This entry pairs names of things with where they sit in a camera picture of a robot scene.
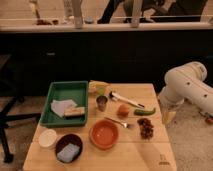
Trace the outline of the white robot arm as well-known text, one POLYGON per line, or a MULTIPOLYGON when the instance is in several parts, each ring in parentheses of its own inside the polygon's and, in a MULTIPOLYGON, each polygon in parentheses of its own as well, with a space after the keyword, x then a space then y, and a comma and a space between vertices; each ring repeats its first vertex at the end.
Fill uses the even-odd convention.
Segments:
POLYGON ((189 62, 168 70, 165 86, 158 94, 162 123, 168 124, 186 99, 197 105, 201 113, 213 119, 213 87, 204 83, 207 69, 200 62, 189 62))

